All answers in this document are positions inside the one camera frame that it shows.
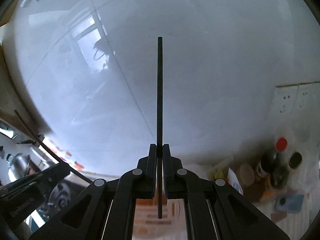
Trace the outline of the steel cooking pot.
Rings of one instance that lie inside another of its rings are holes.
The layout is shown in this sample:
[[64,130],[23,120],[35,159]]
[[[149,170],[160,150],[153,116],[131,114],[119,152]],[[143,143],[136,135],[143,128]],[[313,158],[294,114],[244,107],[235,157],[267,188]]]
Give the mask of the steel cooking pot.
[[16,155],[8,154],[7,163],[9,165],[9,179],[11,182],[14,182],[28,175],[30,155],[25,155],[23,153],[18,153]]

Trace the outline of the black gas stove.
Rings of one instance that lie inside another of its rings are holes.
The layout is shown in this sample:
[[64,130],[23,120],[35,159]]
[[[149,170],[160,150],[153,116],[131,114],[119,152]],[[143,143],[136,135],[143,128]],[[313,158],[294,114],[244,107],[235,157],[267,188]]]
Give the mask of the black gas stove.
[[66,207],[85,187],[68,180],[61,180],[56,187],[44,195],[44,202],[36,209],[37,213],[48,222],[60,210]]

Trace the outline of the cream cylindrical utensil holder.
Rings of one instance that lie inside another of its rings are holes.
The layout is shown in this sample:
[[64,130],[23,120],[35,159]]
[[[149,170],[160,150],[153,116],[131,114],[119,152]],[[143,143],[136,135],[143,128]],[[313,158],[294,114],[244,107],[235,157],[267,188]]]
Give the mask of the cream cylindrical utensil holder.
[[187,239],[184,202],[162,197],[162,218],[158,218],[157,199],[136,201],[132,239]]

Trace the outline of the red cap sauce bottle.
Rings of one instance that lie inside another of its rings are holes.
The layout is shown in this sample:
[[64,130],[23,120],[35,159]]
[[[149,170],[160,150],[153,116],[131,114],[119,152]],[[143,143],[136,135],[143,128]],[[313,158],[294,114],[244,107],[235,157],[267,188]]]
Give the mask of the red cap sauce bottle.
[[279,137],[275,143],[275,150],[277,153],[283,153],[288,147],[288,142],[285,137]]

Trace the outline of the black cap sauce bottle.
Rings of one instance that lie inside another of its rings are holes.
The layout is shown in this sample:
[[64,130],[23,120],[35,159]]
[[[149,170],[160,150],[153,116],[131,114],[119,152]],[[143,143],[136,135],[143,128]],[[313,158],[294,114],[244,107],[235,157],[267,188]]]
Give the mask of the black cap sauce bottle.
[[296,169],[302,163],[302,155],[299,152],[294,152],[289,159],[289,167]]

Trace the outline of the colourful wall stickers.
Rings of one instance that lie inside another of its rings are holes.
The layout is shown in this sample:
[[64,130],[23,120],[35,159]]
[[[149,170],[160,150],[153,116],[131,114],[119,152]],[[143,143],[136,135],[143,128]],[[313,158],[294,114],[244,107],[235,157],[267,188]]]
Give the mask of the colourful wall stickers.
[[72,155],[71,152],[63,150],[62,148],[57,146],[56,143],[52,141],[52,139],[45,137],[43,142],[50,150],[52,150],[53,153],[55,153],[63,161],[67,162],[71,167],[73,167],[77,171],[84,170],[84,166],[76,160],[75,156]]

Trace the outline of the white wall sockets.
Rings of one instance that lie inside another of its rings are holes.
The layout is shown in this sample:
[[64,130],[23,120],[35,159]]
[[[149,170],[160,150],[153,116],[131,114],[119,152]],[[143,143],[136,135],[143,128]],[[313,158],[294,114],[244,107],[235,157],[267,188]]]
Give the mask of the white wall sockets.
[[319,81],[276,86],[268,117],[287,118],[302,110],[317,94]]

